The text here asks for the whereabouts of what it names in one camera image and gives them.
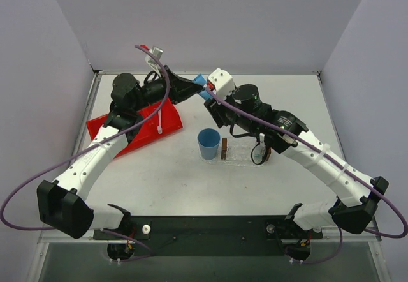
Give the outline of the blue toothpaste tube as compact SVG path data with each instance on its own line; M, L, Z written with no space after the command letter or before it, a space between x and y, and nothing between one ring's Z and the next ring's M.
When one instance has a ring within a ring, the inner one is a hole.
M206 84L207 84L207 80L205 79L205 77L202 74L198 74L194 79L193 79L193 83L200 86L202 88L202 90L198 93L198 95L204 99L205 101L207 100L212 100L214 99L206 90Z

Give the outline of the blue plastic cup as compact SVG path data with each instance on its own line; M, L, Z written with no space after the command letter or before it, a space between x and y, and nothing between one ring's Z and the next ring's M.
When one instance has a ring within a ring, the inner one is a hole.
M198 145L201 157L204 160L212 160L216 157L221 136L219 132L212 128L205 128L198 133Z

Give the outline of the clear textured holder with wood ends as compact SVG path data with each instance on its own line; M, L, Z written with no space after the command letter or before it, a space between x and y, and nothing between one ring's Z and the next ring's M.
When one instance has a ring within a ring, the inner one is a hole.
M263 144L265 146L264 143L257 142L256 140L250 138L235 139L222 137L220 159L227 161L250 161L255 163L253 159L253 152L254 148L259 144ZM267 150L265 146L265 155L263 160L268 161L271 153L272 151L270 149Z

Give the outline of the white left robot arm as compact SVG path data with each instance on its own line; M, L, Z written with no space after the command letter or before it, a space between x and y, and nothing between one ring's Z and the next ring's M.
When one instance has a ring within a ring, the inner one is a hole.
M139 134L153 115L140 111L166 102L181 103L200 93L203 86L171 72L169 67L158 78L141 84L134 75L121 73L112 82L110 111L89 151L78 158L52 182L37 187L40 220L74 239L92 228L107 228L116 238L127 236L131 223L124 211L97 214L85 201L96 180L110 162Z

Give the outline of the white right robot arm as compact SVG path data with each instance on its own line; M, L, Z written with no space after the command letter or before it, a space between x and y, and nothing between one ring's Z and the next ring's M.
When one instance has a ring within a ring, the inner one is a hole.
M241 85L225 99L213 93L210 85L205 90L210 96L206 109L218 127L238 126L243 137L253 137L266 149L295 161L335 193L334 202L295 205L289 218L296 225L303 230L336 225L351 234L368 230L388 188L386 179L357 171L295 115L263 103L255 85Z

